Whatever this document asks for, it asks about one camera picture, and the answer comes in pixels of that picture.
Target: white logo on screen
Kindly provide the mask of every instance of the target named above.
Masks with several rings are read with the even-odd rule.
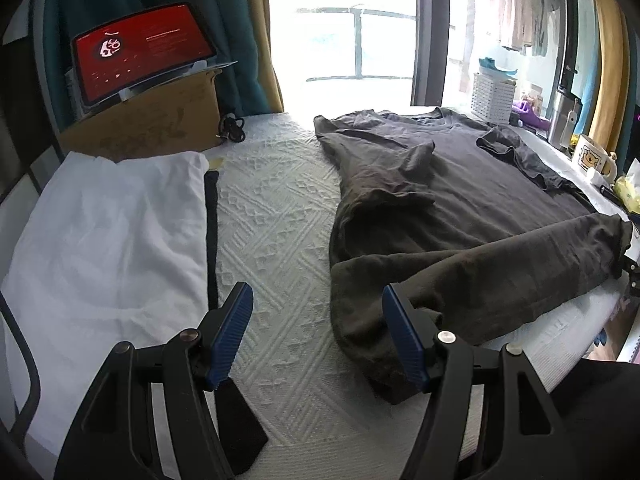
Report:
[[[120,50],[121,47],[120,40],[117,38],[111,38],[110,40],[104,40],[102,42],[102,46],[100,47],[100,56],[101,57],[111,57],[117,51]]]

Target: metal screw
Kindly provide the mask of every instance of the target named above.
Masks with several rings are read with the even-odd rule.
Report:
[[[456,335],[448,330],[443,330],[442,332],[438,332],[438,339],[443,343],[451,344],[456,340]]]
[[[520,355],[522,354],[522,346],[517,343],[507,343],[507,352],[511,355]]]
[[[182,332],[180,332],[180,339],[184,342],[193,341],[196,339],[200,333],[195,328],[185,328]]]
[[[124,354],[124,352],[129,351],[129,348],[131,348],[131,343],[127,341],[120,341],[113,347],[113,351],[116,352],[116,354]]]

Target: red screen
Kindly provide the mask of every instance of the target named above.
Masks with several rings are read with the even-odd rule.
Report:
[[[155,73],[214,55],[185,4],[123,18],[74,40],[78,79],[91,105]]]

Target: power cord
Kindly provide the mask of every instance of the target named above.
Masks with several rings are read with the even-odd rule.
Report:
[[[236,117],[235,114],[225,114],[220,118],[220,124],[218,125],[218,137],[231,142],[242,142],[246,139],[246,133],[242,129],[244,127],[244,119],[242,117]]]

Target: purple object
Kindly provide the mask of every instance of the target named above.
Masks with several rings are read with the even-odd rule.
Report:
[[[524,124],[546,132],[551,127],[551,121],[538,117],[528,101],[515,101],[511,106],[511,111],[517,113]]]

